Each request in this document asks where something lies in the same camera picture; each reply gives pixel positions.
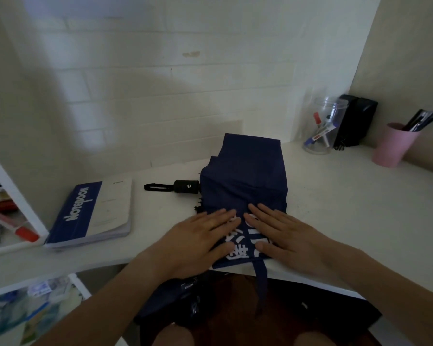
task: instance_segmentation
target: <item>white tabletop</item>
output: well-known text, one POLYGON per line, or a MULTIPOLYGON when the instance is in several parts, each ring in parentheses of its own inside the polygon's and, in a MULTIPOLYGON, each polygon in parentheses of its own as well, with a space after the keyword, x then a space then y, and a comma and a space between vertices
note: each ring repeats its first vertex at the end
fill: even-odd
MULTIPOLYGON (((387 267, 433 291, 433 173, 402 163, 396 169, 371 162, 367 147, 311 155, 297 143, 283 145, 289 193, 287 212, 331 238, 364 250, 387 267)), ((0 293, 42 279, 129 262, 178 221, 194 214, 197 195, 146 192, 146 183, 198 179, 208 160, 135 173, 132 232, 118 238, 56 252, 34 247, 0 256, 0 293)), ((271 278, 304 282, 359 296, 303 277, 266 260, 271 278)), ((225 271, 253 274, 250 264, 225 271)))

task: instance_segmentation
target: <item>person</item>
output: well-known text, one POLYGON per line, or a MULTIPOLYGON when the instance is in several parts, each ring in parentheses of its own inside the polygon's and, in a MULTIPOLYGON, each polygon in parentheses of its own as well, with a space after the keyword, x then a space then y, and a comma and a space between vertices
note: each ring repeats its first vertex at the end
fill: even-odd
MULTIPOLYGON (((414 344, 433 346, 433 293, 378 263, 363 251, 339 243, 300 220, 259 204, 250 204, 244 219, 277 245, 257 242, 260 252, 300 273, 339 278, 372 303, 414 344)), ((236 211, 221 209, 184 220, 159 241, 139 253, 114 279, 73 310, 35 346, 111 346, 152 292, 172 278, 206 271, 231 253, 234 244, 214 244, 236 229, 236 211)), ((333 345, 325 335, 306 333, 299 345, 333 345)), ((190 332, 170 325, 159 333, 155 346, 193 345, 190 332)))

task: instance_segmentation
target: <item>transparent container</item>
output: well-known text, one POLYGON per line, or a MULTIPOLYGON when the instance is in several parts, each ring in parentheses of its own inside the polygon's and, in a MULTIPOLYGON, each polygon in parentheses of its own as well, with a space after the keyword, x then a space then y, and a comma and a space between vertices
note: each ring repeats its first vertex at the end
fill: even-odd
POLYGON ((335 143, 347 107, 348 101, 342 98, 316 98, 312 108, 313 111, 307 118, 306 136, 310 139, 317 136, 321 129, 331 130, 313 142, 311 140, 304 141, 303 149, 317 155, 329 153, 335 143))

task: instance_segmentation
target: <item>peeling paint mark on wall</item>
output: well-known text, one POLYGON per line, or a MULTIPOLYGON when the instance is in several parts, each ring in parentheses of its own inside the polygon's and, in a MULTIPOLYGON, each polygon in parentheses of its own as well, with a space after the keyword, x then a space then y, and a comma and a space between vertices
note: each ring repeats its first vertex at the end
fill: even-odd
POLYGON ((200 51, 183 53, 183 57, 187 57, 187 58, 197 58, 199 56, 200 56, 200 51))

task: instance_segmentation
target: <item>pink pen holder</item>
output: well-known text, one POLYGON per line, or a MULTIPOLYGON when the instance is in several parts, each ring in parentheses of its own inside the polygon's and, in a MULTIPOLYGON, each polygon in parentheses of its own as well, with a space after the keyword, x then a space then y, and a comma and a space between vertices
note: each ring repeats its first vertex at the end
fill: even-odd
POLYGON ((401 131, 400 123, 385 126, 382 138, 374 151, 372 161, 383 167, 396 167, 414 143, 420 132, 401 131))

